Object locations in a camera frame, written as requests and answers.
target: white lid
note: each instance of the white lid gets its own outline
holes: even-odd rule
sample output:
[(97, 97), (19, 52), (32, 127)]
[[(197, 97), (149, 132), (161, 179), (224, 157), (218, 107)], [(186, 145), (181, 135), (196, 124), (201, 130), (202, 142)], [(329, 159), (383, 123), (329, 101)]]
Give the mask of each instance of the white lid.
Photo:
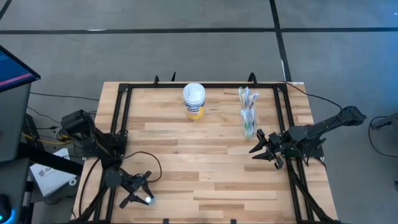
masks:
[(205, 100), (205, 87), (199, 83), (189, 83), (184, 87), (184, 100), (189, 105), (198, 105)]

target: wooden tabletop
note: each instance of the wooden tabletop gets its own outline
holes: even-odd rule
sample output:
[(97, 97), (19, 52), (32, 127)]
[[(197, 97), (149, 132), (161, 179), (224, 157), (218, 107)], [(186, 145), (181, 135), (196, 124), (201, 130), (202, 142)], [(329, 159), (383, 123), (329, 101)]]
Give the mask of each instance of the wooden tabletop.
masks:
[[(111, 127), (118, 85), (106, 82), (103, 86), (95, 123), (104, 133)], [(304, 85), (296, 86), (305, 91)], [(255, 104), (258, 128), (266, 135), (279, 133), (272, 89), (256, 91), (261, 93)], [(280, 98), (288, 128), (282, 93)], [(307, 96), (289, 87), (289, 99), (295, 125), (313, 123)], [(197, 121), (185, 114), (182, 88), (133, 89), (126, 155), (136, 151), (153, 153), (162, 164), (163, 176), (149, 184), (155, 195), (151, 206), (129, 203), (120, 209), (127, 192), (118, 188), (112, 222), (162, 223), (163, 218), (169, 218), (171, 223), (229, 223), (231, 219), (238, 223), (295, 223), (286, 166), (276, 170), (273, 162), (251, 159), (253, 154), (248, 152), (258, 140), (243, 139), (239, 110), (238, 90), (233, 88), (206, 89), (205, 115)], [(85, 162), (82, 180), (94, 161)], [(132, 175), (150, 170), (150, 179), (159, 176), (156, 160), (145, 154), (124, 160), (122, 168)], [(98, 163), (84, 192), (83, 211), (98, 191), (101, 171)], [(337, 218), (325, 168), (310, 159), (305, 174), (315, 200), (329, 216)], [(138, 195), (145, 198), (143, 192)], [(102, 218), (108, 195), (105, 199)], [(77, 215), (78, 202), (79, 197), (74, 206)], [(306, 218), (301, 195), (300, 206)]]

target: concrete floor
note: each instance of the concrete floor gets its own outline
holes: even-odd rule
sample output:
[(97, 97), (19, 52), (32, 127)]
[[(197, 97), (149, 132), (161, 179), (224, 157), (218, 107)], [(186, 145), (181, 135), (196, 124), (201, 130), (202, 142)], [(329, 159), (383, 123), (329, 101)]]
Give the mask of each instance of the concrete floor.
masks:
[[(398, 27), (398, 2), (277, 0), (282, 28)], [(273, 27), (266, 0), (13, 0), (0, 21), (4, 29), (135, 29), (171, 27)], [(355, 105), (369, 119), (359, 127), (326, 134), (328, 177), (340, 220), (395, 223), (398, 220), (398, 159), (371, 148), (370, 118), (398, 111), (396, 32), (283, 34), (292, 80), (307, 91)], [(283, 80), (274, 33), (258, 34), (95, 34), (2, 35), (0, 44), (31, 66), (42, 79), (32, 91), (99, 98), (105, 81), (241, 81), (255, 72), (259, 81)], [(310, 99), (315, 122), (337, 113)], [(91, 101), (31, 96), (29, 106), (60, 120)], [(53, 125), (34, 115), (37, 126)], [(50, 131), (41, 131), (51, 135)], [(373, 133), (375, 145), (398, 155), (391, 129)], [(38, 203), (34, 223), (66, 222), (73, 199)]]

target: yellow label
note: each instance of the yellow label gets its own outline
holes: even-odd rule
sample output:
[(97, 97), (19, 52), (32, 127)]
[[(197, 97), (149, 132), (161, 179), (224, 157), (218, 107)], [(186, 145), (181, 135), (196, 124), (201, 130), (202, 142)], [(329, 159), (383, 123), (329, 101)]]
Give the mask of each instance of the yellow label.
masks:
[(192, 108), (187, 108), (187, 115), (190, 119), (200, 119), (205, 115), (205, 106), (197, 108), (196, 110), (192, 110)]

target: computer screen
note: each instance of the computer screen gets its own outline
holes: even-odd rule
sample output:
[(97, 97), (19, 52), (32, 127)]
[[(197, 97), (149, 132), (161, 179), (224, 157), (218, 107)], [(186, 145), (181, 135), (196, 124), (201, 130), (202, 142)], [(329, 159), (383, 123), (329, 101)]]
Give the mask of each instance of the computer screen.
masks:
[(0, 92), (40, 79), (27, 65), (0, 47)]

